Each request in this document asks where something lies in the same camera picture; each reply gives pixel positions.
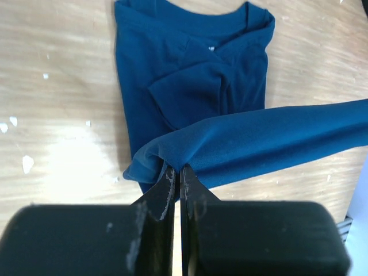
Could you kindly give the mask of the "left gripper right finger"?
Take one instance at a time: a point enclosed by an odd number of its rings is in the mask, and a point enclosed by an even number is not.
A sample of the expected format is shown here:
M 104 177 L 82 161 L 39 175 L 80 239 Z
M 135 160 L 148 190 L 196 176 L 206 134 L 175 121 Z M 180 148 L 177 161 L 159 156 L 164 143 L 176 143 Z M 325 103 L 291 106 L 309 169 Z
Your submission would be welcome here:
M 333 218 L 311 201 L 223 201 L 180 172 L 183 275 L 347 275 Z

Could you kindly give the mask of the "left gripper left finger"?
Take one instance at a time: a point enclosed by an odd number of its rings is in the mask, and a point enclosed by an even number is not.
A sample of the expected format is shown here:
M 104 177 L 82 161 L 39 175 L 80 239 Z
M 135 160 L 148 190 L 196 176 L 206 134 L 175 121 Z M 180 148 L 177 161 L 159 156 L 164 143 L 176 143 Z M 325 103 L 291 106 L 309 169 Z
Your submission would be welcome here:
M 21 208 L 1 237 L 2 275 L 170 275 L 176 173 L 130 205 Z

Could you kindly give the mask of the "blue mickey t-shirt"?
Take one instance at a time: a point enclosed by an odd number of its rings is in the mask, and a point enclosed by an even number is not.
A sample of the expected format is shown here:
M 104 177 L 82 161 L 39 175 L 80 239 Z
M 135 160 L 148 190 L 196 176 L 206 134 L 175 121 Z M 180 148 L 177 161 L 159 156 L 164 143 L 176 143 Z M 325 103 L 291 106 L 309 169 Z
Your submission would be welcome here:
M 116 1 L 116 66 L 143 193 L 167 166 L 208 188 L 367 144 L 367 101 L 266 109 L 275 18 L 244 3 L 223 15 L 168 1 Z

